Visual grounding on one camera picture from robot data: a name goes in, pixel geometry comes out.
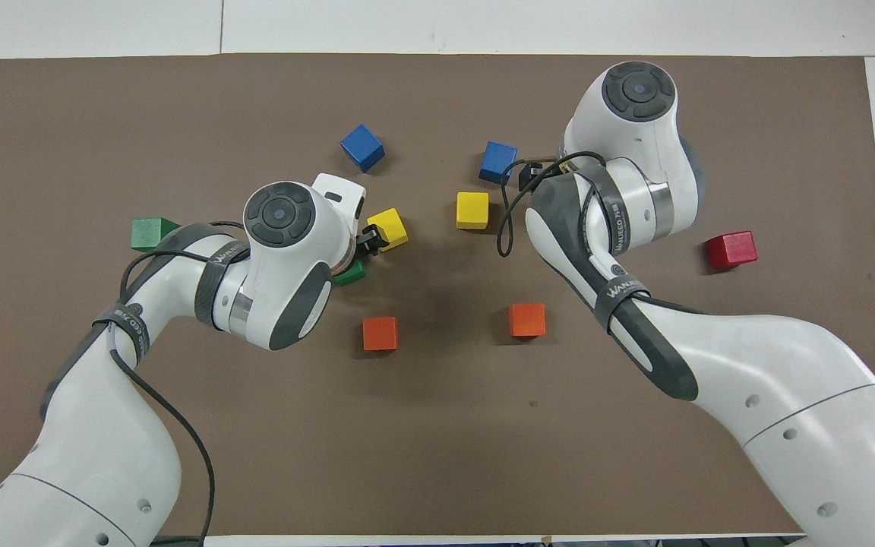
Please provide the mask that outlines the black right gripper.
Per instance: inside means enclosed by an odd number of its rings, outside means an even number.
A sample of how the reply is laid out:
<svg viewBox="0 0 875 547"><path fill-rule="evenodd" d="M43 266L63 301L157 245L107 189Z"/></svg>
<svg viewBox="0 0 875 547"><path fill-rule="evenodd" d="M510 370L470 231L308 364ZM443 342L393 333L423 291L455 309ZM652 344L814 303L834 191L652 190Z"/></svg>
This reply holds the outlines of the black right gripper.
<svg viewBox="0 0 875 547"><path fill-rule="evenodd" d="M520 166L520 191L524 191L531 186L532 180L539 177L553 162L546 160L528 160L521 163Z"/></svg>

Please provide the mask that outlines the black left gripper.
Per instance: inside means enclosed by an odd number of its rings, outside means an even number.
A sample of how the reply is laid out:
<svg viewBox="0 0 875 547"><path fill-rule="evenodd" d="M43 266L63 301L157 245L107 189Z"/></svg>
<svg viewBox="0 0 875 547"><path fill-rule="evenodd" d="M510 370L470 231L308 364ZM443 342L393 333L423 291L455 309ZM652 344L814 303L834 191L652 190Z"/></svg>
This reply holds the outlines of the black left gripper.
<svg viewBox="0 0 875 547"><path fill-rule="evenodd" d="M386 247L386 233L379 225L371 224L362 229L360 235L355 239L355 256L357 258L376 256Z"/></svg>

